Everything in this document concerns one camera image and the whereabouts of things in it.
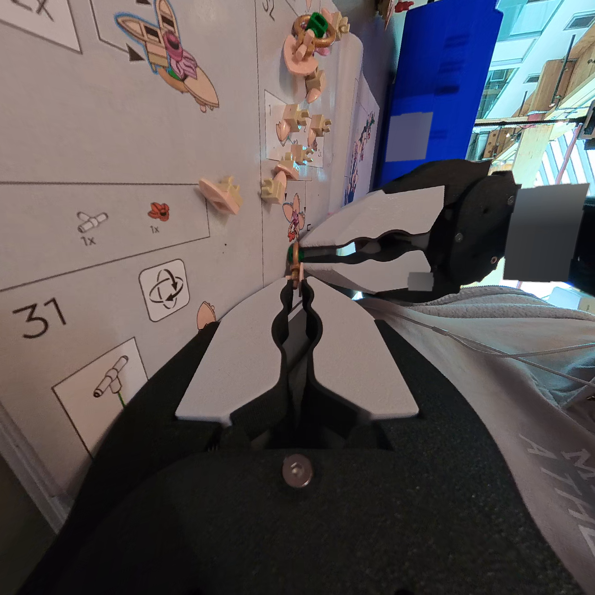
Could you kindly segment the grey desk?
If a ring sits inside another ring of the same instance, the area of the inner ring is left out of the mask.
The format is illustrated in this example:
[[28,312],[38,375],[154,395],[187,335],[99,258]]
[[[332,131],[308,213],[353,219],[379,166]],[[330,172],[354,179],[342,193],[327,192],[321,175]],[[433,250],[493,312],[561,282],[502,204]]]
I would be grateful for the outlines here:
[[[396,59],[394,21],[385,31],[375,1],[339,1],[364,46],[363,72],[384,113],[386,87]],[[55,532],[1,457],[1,594],[14,594],[39,562]]]

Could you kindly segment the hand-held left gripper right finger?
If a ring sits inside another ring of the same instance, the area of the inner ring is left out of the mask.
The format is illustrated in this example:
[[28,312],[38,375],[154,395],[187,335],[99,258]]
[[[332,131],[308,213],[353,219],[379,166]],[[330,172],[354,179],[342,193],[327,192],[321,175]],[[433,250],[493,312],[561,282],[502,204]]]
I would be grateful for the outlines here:
[[302,284],[313,386],[364,420],[417,416],[415,402],[374,317],[315,277]]

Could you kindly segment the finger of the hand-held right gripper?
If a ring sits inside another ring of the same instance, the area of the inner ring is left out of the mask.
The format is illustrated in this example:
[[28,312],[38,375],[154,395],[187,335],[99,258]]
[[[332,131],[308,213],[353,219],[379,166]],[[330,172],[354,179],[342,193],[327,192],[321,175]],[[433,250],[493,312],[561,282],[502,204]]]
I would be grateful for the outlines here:
[[327,217],[301,237],[300,245],[340,248],[392,232],[426,234],[444,208],[444,193],[444,186],[388,194],[377,190]]
[[303,268],[307,275],[329,285],[370,294],[398,289],[428,292],[434,286],[434,275],[421,250],[407,251],[389,261],[306,262]]

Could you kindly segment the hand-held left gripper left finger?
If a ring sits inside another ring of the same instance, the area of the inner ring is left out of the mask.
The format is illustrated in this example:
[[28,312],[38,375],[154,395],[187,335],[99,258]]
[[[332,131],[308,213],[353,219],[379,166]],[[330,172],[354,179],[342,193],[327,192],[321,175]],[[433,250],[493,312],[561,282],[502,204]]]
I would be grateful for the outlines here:
[[271,427],[287,409],[286,353],[293,287],[278,279],[219,321],[175,412],[180,420]]

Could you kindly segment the blue plastic bin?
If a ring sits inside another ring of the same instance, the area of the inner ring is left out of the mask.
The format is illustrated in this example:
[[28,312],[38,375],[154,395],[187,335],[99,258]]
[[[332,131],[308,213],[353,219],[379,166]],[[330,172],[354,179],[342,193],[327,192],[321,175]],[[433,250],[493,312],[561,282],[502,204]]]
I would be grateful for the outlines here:
[[429,161],[463,159],[503,14],[496,1],[437,1],[405,19],[375,187]]

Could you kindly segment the partly built brick flower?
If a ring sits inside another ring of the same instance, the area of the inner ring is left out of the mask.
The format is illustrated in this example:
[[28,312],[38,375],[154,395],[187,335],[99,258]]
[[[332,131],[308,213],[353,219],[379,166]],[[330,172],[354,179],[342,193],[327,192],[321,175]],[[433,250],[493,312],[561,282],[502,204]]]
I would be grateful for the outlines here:
[[332,18],[326,9],[297,16],[283,45],[287,70],[294,77],[304,79],[308,105],[314,103],[326,87],[325,72],[318,65],[318,57],[327,55],[336,40]]

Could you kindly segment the open building instruction booklet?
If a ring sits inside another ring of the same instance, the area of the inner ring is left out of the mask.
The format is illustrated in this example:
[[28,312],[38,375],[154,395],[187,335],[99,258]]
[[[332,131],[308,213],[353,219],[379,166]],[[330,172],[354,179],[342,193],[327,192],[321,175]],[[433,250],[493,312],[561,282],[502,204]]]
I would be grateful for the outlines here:
[[[303,101],[283,43],[331,1],[1,1],[1,451],[58,532],[130,398],[284,274],[263,204]],[[204,177],[233,176],[237,215]]]

